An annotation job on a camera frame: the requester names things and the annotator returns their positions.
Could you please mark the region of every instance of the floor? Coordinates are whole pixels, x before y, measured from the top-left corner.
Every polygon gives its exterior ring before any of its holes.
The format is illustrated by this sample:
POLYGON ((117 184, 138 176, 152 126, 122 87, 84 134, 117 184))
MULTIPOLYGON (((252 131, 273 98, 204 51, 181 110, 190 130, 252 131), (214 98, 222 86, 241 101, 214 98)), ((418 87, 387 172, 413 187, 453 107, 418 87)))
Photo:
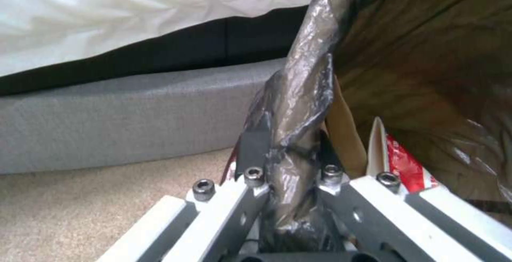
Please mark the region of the floor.
POLYGON ((0 176, 0 261, 93 261, 163 195, 219 182, 230 153, 0 176))

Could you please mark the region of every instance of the white sheet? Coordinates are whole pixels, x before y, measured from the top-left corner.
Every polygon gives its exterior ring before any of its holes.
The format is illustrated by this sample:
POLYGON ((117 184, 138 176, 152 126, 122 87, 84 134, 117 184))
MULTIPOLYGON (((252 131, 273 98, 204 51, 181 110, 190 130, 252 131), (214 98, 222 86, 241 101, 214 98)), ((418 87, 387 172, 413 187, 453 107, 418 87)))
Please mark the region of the white sheet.
POLYGON ((0 0, 0 76, 310 0, 0 0))

